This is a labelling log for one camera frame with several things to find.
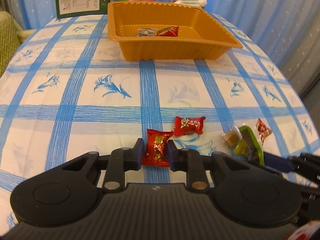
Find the small red candy packet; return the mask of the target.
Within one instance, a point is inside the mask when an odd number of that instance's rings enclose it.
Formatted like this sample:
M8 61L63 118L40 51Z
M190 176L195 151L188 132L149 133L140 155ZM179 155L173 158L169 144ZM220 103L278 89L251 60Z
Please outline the small red candy packet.
M145 166L169 167L167 146L168 140L173 135L173 131L163 132L147 129L147 145L142 157L142 164Z

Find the small red candy top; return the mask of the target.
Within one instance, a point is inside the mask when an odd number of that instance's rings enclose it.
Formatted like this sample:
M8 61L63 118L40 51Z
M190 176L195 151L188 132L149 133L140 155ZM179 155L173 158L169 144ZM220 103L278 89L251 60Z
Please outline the small red candy top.
M174 135L180 137L188 134L203 134L205 116L199 118L175 117Z

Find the white green snack bag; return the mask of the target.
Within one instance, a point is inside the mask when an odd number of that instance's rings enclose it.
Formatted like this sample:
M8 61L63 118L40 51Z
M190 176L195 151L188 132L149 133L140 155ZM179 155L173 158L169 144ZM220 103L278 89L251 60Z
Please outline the white green snack bag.
M233 152L246 158L246 161L258 166L264 166L263 143L258 130L248 125L239 127L242 138L234 146Z

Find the red gold foil candy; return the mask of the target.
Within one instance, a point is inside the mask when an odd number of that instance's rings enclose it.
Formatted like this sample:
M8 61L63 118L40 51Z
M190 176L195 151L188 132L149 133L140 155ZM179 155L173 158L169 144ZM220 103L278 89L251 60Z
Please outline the red gold foil candy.
M264 143L265 139L272 134L272 129L270 129L260 118L257 120L255 127L262 143Z

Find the clear brown candy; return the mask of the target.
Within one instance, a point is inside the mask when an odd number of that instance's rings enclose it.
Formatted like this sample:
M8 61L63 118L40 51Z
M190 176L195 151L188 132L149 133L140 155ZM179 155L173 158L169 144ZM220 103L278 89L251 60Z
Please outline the clear brown candy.
M242 139L242 134L240 129L234 126L227 132L222 133L221 138L228 147L233 148Z

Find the large red snack packet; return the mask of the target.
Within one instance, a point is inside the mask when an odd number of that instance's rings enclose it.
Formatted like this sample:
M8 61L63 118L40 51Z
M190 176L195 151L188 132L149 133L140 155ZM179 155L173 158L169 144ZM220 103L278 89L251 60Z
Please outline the large red snack packet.
M159 37L178 37L179 26L173 25L159 29L157 35Z

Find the clear dark snack packet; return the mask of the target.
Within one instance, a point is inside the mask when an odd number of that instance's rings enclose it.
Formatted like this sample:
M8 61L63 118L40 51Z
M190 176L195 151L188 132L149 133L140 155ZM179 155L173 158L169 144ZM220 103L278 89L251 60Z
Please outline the clear dark snack packet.
M157 35L157 29L152 28L140 28L138 30L138 37L149 37L149 36L156 36Z

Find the blue checked floral tablecloth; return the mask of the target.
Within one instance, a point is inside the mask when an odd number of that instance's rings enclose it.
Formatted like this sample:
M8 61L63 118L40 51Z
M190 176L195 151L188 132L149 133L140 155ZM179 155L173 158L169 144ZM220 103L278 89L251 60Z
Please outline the blue checked floral tablecloth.
M233 126L272 129L264 150L319 154L319 135L289 81L248 36L215 61L126 61L107 16L53 19L35 31L1 77L1 234L16 225L10 194L22 181L86 152L134 146L176 116L205 117L204 133L175 137L202 155L231 153Z

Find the orange plastic tray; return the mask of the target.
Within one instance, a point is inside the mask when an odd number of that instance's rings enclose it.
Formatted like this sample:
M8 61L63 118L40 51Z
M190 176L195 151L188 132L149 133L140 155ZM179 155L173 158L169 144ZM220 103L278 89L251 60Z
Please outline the orange plastic tray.
M124 59L216 60L240 41L198 7L162 2L111 2L108 37Z

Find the blue star curtain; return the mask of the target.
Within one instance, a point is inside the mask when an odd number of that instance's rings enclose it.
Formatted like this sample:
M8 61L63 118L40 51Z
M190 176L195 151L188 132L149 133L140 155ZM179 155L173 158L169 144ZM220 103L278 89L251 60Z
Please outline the blue star curtain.
M206 10L242 30L280 68L300 96L319 77L319 0L207 0ZM55 0L1 0L24 29L55 17Z

